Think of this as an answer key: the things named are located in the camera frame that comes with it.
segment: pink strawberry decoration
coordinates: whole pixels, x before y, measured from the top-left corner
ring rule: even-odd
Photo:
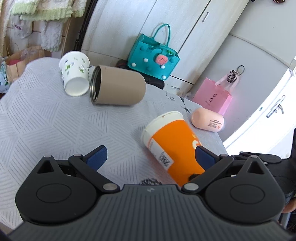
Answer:
[[[165,65],[168,62],[167,56],[164,56],[163,54],[157,55],[155,62],[159,65]]]

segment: teal felt bag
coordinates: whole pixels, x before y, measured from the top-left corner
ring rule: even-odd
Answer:
[[[168,26],[168,41],[164,45],[156,42],[154,38],[158,31],[166,25]],[[168,47],[169,42],[170,25],[167,23],[161,25],[153,37],[141,34],[130,51],[128,66],[135,71],[166,80],[180,60],[177,52]]]

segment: pink gift bag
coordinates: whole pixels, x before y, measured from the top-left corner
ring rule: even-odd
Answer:
[[[227,81],[228,75],[216,83],[208,78],[204,80],[192,101],[200,104],[203,108],[224,115],[231,100],[231,92],[239,81],[239,74],[230,83]]]

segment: bed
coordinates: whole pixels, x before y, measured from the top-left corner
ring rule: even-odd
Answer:
[[[140,135],[150,121],[168,111],[180,111],[190,124],[190,113],[197,108],[196,103],[148,84],[137,105],[94,106],[89,94],[66,95],[59,59],[29,63],[0,100],[0,222],[13,229],[22,222],[15,194],[44,155],[63,160],[105,145],[108,159],[98,172],[121,187],[175,183],[141,143]],[[190,126],[204,147],[226,153],[217,133]]]

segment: orange paper cup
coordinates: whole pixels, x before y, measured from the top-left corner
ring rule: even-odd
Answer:
[[[179,186],[205,171],[195,160],[200,141],[178,111],[155,118],[143,130],[141,141]]]

